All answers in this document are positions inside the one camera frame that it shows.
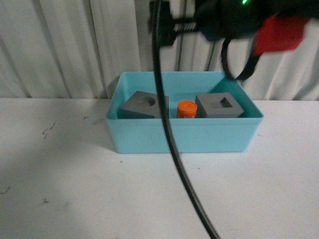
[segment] plastic bin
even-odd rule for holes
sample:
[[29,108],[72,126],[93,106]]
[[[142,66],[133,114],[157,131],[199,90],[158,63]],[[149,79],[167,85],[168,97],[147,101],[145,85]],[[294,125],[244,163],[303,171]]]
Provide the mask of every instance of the plastic bin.
[[[263,114],[242,87],[221,72],[162,72],[169,96],[169,117],[179,152],[242,152]],[[118,119],[118,108],[136,91],[156,94],[153,72],[122,73],[113,94],[107,124],[118,153],[169,153],[161,119]],[[176,119],[177,104],[196,94],[229,92],[244,109],[240,118]]]

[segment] white curtain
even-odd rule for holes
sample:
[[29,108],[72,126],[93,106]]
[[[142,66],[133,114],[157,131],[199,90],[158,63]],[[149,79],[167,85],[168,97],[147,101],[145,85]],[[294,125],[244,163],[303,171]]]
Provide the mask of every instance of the white curtain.
[[[175,17],[193,0],[170,0]],[[124,71],[152,70],[149,0],[0,1],[0,97],[111,98]],[[294,52],[262,56],[242,84],[255,100],[319,100],[319,23]],[[239,74],[251,40],[230,45]],[[164,71],[220,71],[221,42],[178,37],[161,50]]]

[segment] gray cube block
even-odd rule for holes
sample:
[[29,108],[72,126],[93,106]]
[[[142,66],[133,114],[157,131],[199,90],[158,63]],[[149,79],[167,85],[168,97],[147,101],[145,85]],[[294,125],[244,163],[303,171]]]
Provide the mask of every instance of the gray cube block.
[[[168,96],[165,96],[168,107]],[[160,119],[157,94],[136,91],[118,110],[119,119]]]
[[196,96],[197,118],[237,118],[243,108],[230,93],[212,93]]

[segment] orange cylinder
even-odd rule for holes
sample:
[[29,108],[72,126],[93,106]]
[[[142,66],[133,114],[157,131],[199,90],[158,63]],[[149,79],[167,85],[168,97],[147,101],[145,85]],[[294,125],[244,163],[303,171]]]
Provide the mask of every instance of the orange cylinder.
[[197,113],[197,104],[193,101],[181,101],[177,105],[177,118],[195,118]]

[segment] white table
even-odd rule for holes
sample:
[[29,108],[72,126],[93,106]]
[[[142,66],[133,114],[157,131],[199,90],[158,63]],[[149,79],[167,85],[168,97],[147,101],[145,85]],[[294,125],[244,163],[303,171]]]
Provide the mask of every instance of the white table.
[[[0,100],[1,239],[209,238],[169,154],[115,152],[109,103]],[[256,104],[248,150],[183,154],[190,179],[222,239],[318,239],[319,102]]]

